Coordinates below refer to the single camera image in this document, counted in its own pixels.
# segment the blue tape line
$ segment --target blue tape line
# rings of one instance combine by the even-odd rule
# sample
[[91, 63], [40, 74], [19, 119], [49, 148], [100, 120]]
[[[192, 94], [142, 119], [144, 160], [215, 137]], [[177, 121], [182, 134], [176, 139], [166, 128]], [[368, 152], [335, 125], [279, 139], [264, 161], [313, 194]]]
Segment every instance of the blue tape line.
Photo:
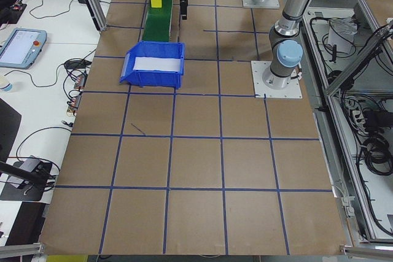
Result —
[[[106, 133], [71, 133], [71, 136], [120, 136], [120, 134]], [[151, 134], [122, 134], [123, 137], [151, 137], [151, 138], [185, 138], [185, 139], [222, 139], [222, 140], [240, 140], [240, 141], [319, 141], [318, 138], [283, 138], [283, 137], [231, 137], [231, 136], [187, 136], [187, 135], [151, 135]]]
[[252, 19], [252, 27], [254, 29], [254, 39], [255, 39], [255, 47], [257, 49], [257, 58], [260, 61], [259, 49], [258, 49], [258, 39], [257, 39], [257, 30], [255, 28], [255, 19], [254, 19], [254, 10], [253, 9], [251, 9], [251, 19]]
[[280, 216], [281, 216], [281, 223], [282, 223], [282, 232], [284, 234], [284, 242], [285, 242], [285, 248], [287, 250], [287, 255], [290, 255], [288, 236], [287, 236], [287, 230], [286, 230], [285, 219], [284, 219], [284, 211], [282, 209], [282, 201], [281, 201], [281, 195], [280, 195], [280, 190], [279, 190], [280, 188], [279, 188], [279, 181], [278, 181], [278, 174], [277, 174], [277, 167], [276, 167], [276, 159], [274, 157], [273, 140], [271, 139], [269, 111], [268, 111], [266, 95], [265, 95], [265, 97], [263, 99], [263, 103], [265, 105], [266, 121], [267, 121], [269, 141], [270, 141], [271, 159], [272, 159], [272, 162], [273, 162], [274, 178], [276, 180], [278, 206], [279, 206], [279, 209], [280, 209]]
[[171, 139], [169, 142], [169, 160], [168, 160], [168, 175], [166, 176], [166, 199], [165, 199], [165, 219], [164, 219], [164, 239], [162, 254], [166, 253], [166, 234], [168, 231], [168, 207], [169, 207], [169, 188], [171, 183], [171, 165], [172, 165], [172, 151], [173, 151], [173, 130], [174, 130], [174, 116], [176, 110], [176, 95], [173, 96], [172, 102], [172, 121], [171, 121]]
[[218, 35], [218, 17], [217, 17], [217, 0], [214, 0], [214, 20], [216, 25], [216, 53], [217, 53], [217, 79], [219, 87], [219, 117], [220, 117], [220, 154], [221, 154], [221, 181], [222, 181], [222, 212], [224, 218], [224, 244], [225, 254], [228, 255], [228, 228], [227, 228], [227, 203], [225, 198], [225, 174], [224, 174], [224, 150], [222, 147], [222, 103], [221, 103], [221, 79], [220, 79], [220, 50], [219, 50], [219, 35]]
[[174, 190], [174, 191], [255, 191], [255, 192], [280, 192], [280, 193], [332, 193], [333, 190], [318, 188], [215, 188], [215, 187], [130, 187], [121, 185], [55, 185], [56, 188], [68, 189], [101, 189], [101, 190]]
[[108, 27], [111, 28], [120, 28], [120, 29], [143, 29], [143, 28], [139, 28], [139, 27], [127, 27], [127, 26], [117, 26], [117, 25], [108, 25]]

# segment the wire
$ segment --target wire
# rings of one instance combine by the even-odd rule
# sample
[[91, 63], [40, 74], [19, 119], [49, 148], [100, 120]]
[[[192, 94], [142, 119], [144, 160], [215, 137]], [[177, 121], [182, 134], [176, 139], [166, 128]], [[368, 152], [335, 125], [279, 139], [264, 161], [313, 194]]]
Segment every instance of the wire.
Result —
[[41, 129], [38, 129], [38, 130], [34, 131], [34, 132], [31, 133], [29, 136], [27, 136], [25, 139], [23, 139], [22, 142], [20, 143], [20, 145], [18, 146], [17, 151], [15, 152], [15, 155], [16, 155], [16, 157], [17, 157], [17, 159], [18, 159], [19, 161], [20, 161], [21, 159], [20, 159], [20, 157], [18, 156], [18, 154], [19, 154], [19, 151], [20, 151], [22, 145], [23, 145], [31, 136], [33, 136], [34, 134], [37, 134], [38, 132], [41, 132], [41, 131], [44, 131], [44, 130], [48, 130], [48, 129], [63, 129], [63, 130], [67, 130], [67, 131], [71, 132], [70, 129], [67, 129], [67, 128], [65, 128], [65, 127], [57, 127], [57, 126], [54, 126], [54, 127], [45, 127], [45, 128], [41, 128]]
[[32, 83], [35, 87], [37, 87], [37, 88], [52, 87], [52, 86], [56, 85], [56, 83], [57, 83], [57, 81], [58, 81], [58, 79], [59, 79], [59, 72], [58, 72], [58, 70], [59, 70], [59, 68], [60, 68], [62, 65], [63, 65], [63, 64], [59, 64], [59, 65], [57, 66], [57, 68], [56, 68], [56, 80], [55, 80], [53, 83], [48, 84], [48, 85], [37, 85], [37, 84], [34, 82], [33, 77], [32, 77], [32, 75], [31, 75], [30, 73], [23, 72], [23, 71], [21, 71], [21, 70], [12, 70], [12, 71], [10, 71], [10, 72], [4, 74], [4, 76], [7, 76], [7, 75], [9, 75], [9, 74], [11, 74], [11, 73], [14, 73], [14, 72], [20, 72], [20, 73], [22, 73], [22, 74], [29, 75], [29, 76], [30, 76], [30, 81], [31, 81], [31, 83]]
[[29, 11], [29, 14], [30, 14], [33, 18], [36, 18], [36, 19], [38, 19], [38, 20], [41, 20], [41, 19], [43, 19], [43, 18], [55, 18], [55, 17], [58, 17], [59, 15], [64, 15], [65, 13], [68, 13], [68, 12], [71, 10], [71, 4], [72, 4], [73, 1], [75, 1], [75, 0], [71, 0], [71, 1], [69, 2], [69, 4], [68, 4], [68, 10], [65, 10], [64, 12], [60, 12], [60, 13], [58, 13], [58, 14], [56, 14], [56, 15], [44, 15], [43, 17], [37, 17], [37, 16], [33, 15], [33, 11], [36, 10], [36, 9], [38, 9], [39, 7], [42, 7], [42, 6], [44, 5], [44, 0], [41, 0], [41, 4], [39, 4], [39, 5], [36, 6], [36, 7], [33, 7], [33, 8]]
[[214, 256], [210, 256], [210, 255], [200, 255], [203, 258], [217, 258], [220, 257], [221, 255], [214, 255]]
[[48, 163], [51, 163], [51, 164], [53, 164], [53, 165], [55, 165], [55, 167], [58, 169], [58, 171], [60, 172], [60, 167], [59, 167], [59, 165], [57, 165], [55, 162], [53, 162], [53, 161], [50, 161], [50, 160], [48, 160], [48, 159], [45, 159], [45, 158], [39, 158], [39, 157], [37, 157], [37, 156], [10, 156], [9, 157], [10, 159], [17, 159], [17, 160], [19, 160], [20, 161], [20, 159], [37, 159], [37, 160], [41, 160], [41, 161], [46, 161], [46, 162], [48, 162]]

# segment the connector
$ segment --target connector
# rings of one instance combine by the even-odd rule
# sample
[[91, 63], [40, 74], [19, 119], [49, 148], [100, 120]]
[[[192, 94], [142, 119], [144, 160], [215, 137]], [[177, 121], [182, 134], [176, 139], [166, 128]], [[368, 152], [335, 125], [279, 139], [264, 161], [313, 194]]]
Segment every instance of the connector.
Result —
[[78, 2], [81, 4], [86, 4], [86, 0], [78, 0]]

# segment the screen display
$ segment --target screen display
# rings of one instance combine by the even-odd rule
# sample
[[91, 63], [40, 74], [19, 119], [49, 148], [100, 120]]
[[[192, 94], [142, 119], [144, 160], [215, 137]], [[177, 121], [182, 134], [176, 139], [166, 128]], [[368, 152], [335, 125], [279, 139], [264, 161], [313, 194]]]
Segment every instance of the screen display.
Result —
[[1, 63], [22, 64], [39, 32], [17, 31], [0, 56]]

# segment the light blue device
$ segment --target light blue device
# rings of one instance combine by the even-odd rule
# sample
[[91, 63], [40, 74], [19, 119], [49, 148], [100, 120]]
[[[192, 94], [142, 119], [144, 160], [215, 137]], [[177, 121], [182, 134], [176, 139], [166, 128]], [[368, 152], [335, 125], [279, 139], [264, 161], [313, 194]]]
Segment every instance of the light blue device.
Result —
[[0, 67], [27, 69], [36, 60], [47, 40], [43, 30], [15, 28], [0, 48]]

